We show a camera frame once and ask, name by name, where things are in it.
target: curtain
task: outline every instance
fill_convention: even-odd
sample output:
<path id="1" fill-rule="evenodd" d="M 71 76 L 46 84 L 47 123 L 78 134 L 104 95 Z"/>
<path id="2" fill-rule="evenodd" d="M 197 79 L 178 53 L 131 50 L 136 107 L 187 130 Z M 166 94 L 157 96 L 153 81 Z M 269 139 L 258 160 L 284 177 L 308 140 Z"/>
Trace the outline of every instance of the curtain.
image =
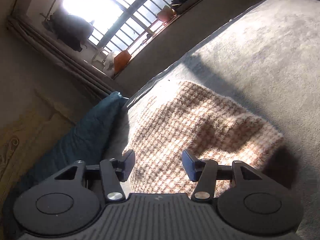
<path id="1" fill-rule="evenodd" d="M 62 44 L 38 30 L 28 17 L 11 15 L 8 18 L 7 27 L 55 65 L 74 76 L 97 99 L 105 98 L 114 91 L 127 96 L 113 79 L 85 60 L 70 54 Z"/>

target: gray bedsheet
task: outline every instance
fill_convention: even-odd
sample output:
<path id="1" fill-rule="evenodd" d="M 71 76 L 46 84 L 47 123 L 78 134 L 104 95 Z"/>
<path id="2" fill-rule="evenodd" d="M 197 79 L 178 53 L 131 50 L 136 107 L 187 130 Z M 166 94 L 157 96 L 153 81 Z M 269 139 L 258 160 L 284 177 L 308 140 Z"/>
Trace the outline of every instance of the gray bedsheet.
<path id="1" fill-rule="evenodd" d="M 319 0 L 265 0 L 249 8 L 129 100 L 106 156 L 121 154 L 154 86 L 164 80 L 202 84 L 232 97 L 284 134 L 285 147 L 269 170 L 302 199 L 298 234 L 320 239 L 319 32 Z"/>

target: orange container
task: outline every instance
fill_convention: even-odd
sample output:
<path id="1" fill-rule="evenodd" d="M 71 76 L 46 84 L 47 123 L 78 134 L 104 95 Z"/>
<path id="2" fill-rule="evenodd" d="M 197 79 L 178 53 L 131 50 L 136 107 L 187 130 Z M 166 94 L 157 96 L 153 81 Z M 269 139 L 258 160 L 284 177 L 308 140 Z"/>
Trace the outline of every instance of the orange container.
<path id="1" fill-rule="evenodd" d="M 123 70 L 130 59 L 131 59 L 131 55 L 127 50 L 121 51 L 114 59 L 115 74 Z"/>

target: checkered blanket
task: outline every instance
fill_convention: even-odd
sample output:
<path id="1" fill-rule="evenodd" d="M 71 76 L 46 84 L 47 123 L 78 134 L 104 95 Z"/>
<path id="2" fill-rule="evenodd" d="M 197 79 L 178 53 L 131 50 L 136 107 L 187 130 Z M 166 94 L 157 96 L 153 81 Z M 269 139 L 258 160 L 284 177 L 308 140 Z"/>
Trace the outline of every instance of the checkered blanket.
<path id="1" fill-rule="evenodd" d="M 136 153 L 130 183 L 133 192 L 191 195 L 195 183 L 182 166 L 181 153 L 188 149 L 198 158 L 221 165 L 241 160 L 262 168 L 283 140 L 271 124 L 231 98 L 191 82 L 168 82 L 151 91 L 126 149 Z M 215 195 L 228 188 L 219 181 Z"/>

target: metal screw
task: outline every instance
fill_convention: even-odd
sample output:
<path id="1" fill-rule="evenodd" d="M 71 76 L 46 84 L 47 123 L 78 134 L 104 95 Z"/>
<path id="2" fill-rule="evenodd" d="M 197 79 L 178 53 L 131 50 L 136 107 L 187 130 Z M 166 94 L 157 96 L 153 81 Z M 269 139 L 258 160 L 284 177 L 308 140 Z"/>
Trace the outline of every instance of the metal screw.
<path id="1" fill-rule="evenodd" d="M 107 198 L 110 200 L 119 200 L 123 197 L 120 192 L 111 192 L 107 195 Z"/>
<path id="2" fill-rule="evenodd" d="M 208 199 L 210 197 L 210 194 L 205 191 L 199 191 L 195 193 L 195 198 L 196 199 Z"/>

